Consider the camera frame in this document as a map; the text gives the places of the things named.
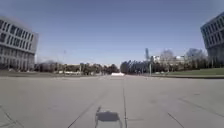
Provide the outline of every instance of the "concrete pavement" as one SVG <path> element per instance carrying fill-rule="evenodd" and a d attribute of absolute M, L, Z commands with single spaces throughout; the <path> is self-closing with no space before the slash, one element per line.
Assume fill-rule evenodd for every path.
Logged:
<path fill-rule="evenodd" d="M 93 128 L 101 107 L 100 111 L 117 113 L 123 128 L 223 128 L 223 82 L 136 76 L 3 77 L 0 126 Z"/>

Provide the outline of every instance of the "pavement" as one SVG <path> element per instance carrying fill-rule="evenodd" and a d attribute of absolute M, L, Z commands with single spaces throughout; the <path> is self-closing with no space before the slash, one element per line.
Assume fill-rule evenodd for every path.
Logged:
<path fill-rule="evenodd" d="M 139 76 L 0 77 L 0 127 L 223 128 L 223 83 Z"/>

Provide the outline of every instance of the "tree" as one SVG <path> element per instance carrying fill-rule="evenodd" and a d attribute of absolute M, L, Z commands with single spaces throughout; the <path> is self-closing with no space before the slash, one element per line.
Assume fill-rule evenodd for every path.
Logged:
<path fill-rule="evenodd" d="M 120 70 L 122 73 L 128 74 L 128 68 L 129 66 L 127 61 L 121 63 Z"/>
<path fill-rule="evenodd" d="M 160 55 L 161 63 L 167 68 L 168 72 L 170 70 L 170 64 L 173 64 L 173 52 L 171 50 L 164 50 Z"/>
<path fill-rule="evenodd" d="M 206 56 L 202 50 L 199 50 L 196 48 L 190 48 L 186 53 L 186 57 L 192 69 L 195 69 L 195 68 L 199 69 L 201 67 L 204 67 L 202 65 L 206 66 L 206 62 L 205 62 Z"/>

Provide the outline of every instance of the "white building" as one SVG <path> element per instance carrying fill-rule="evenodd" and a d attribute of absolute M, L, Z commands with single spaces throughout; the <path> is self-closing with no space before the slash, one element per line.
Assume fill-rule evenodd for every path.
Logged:
<path fill-rule="evenodd" d="M 185 56 L 175 56 L 176 63 L 185 63 Z"/>
<path fill-rule="evenodd" d="M 0 65 L 21 70 L 34 68 L 38 34 L 0 16 Z"/>
<path fill-rule="evenodd" d="M 152 57 L 153 57 L 153 62 L 160 63 L 160 56 L 152 56 Z"/>
<path fill-rule="evenodd" d="M 224 62 L 224 12 L 201 27 L 210 59 Z"/>

